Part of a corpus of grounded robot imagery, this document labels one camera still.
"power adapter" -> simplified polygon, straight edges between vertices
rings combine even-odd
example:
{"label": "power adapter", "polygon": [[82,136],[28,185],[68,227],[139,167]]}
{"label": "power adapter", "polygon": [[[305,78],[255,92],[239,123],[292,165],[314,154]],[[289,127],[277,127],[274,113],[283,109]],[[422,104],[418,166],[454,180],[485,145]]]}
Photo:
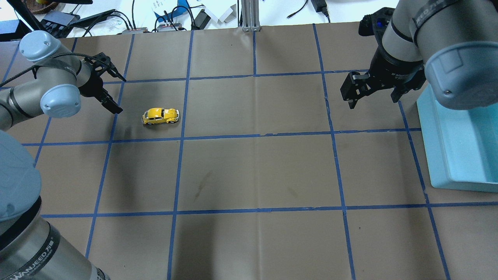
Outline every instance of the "power adapter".
{"label": "power adapter", "polygon": [[327,10],[327,3],[325,2],[325,0],[311,0],[311,3],[315,8],[315,12],[323,13],[330,22],[329,11]]}

